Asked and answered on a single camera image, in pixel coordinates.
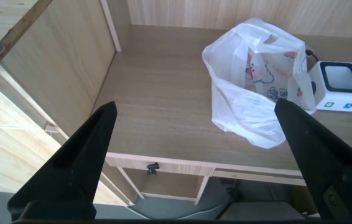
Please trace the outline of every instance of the wooden desk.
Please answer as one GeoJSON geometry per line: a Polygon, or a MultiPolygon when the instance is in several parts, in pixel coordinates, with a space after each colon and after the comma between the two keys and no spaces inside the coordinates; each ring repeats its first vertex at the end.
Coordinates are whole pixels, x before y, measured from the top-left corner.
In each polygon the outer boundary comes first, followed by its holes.
{"type": "MultiPolygon", "coordinates": [[[[262,149],[211,122],[211,79],[201,53],[224,32],[131,27],[95,104],[115,101],[118,108],[109,165],[144,170],[158,162],[159,171],[169,173],[305,184],[287,142],[262,149]]],[[[352,39],[299,38],[322,60],[352,62],[352,39]]],[[[352,146],[352,113],[317,111],[314,117],[352,146]]]]}
{"type": "MultiPolygon", "coordinates": [[[[0,1],[0,191],[17,191],[113,100],[119,116],[95,202],[198,203],[211,176],[304,185],[287,143],[261,149],[211,122],[202,50],[249,17],[292,34],[352,37],[352,0],[0,1]],[[147,177],[155,162],[157,178],[147,177]]],[[[352,62],[352,39],[299,37],[324,60],[352,62]]],[[[352,145],[352,113],[314,117],[352,145]]]]}

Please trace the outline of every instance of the drawer knob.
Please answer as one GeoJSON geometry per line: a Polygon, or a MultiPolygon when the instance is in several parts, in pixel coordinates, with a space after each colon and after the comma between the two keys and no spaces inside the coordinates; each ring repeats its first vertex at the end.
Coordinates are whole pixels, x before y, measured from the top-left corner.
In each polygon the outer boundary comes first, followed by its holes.
{"type": "Polygon", "coordinates": [[[155,171],[156,169],[159,169],[159,165],[156,162],[155,164],[150,164],[147,166],[147,175],[157,175],[157,171],[155,171]]]}

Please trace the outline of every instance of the white plastic bag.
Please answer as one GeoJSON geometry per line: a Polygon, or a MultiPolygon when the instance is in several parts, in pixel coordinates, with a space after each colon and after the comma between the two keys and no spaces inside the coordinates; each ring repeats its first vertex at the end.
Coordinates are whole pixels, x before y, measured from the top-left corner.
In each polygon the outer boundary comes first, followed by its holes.
{"type": "Polygon", "coordinates": [[[285,141],[274,113],[285,98],[315,112],[305,43],[261,19],[232,28],[202,53],[212,78],[212,122],[255,146],[285,141]]]}

